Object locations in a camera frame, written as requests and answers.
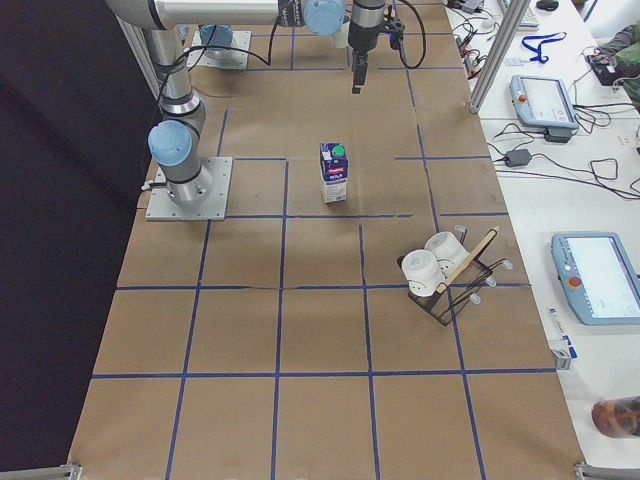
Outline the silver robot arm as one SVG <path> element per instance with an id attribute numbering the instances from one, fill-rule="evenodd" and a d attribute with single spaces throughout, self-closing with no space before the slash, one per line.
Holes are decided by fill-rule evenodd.
<path id="1" fill-rule="evenodd" d="M 348 24 L 347 43 L 352 49 L 352 93 L 359 94 L 365 85 L 368 54 L 378 43 L 378 36 L 390 36 L 390 45 L 400 49 L 404 24 L 391 13 L 384 1 L 353 1 L 351 13 L 345 1 L 279 1 L 276 24 L 282 27 L 306 26 L 318 36 L 338 34 Z"/>
<path id="2" fill-rule="evenodd" d="M 197 149 L 206 108 L 192 87 L 188 55 L 177 27 L 182 24 L 278 23 L 276 1 L 109 1 L 121 20 L 142 29 L 159 83 L 158 103 L 163 121 L 148 136 L 152 156 L 166 182 L 168 196 L 179 206 L 206 197 L 213 184 Z"/>

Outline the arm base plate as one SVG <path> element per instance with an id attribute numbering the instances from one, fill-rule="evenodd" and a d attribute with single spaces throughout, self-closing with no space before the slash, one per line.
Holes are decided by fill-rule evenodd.
<path id="1" fill-rule="evenodd" d="M 187 60 L 187 67 L 195 66 L 217 68 L 224 70 L 245 70 L 248 64 L 248 51 L 251 43 L 250 31 L 233 32 L 231 49 L 207 50 L 204 54 L 201 51 L 191 51 Z"/>
<path id="2" fill-rule="evenodd" d="M 234 159 L 200 157 L 201 170 L 191 182 L 169 182 L 157 169 L 146 210 L 149 221 L 224 221 Z"/>

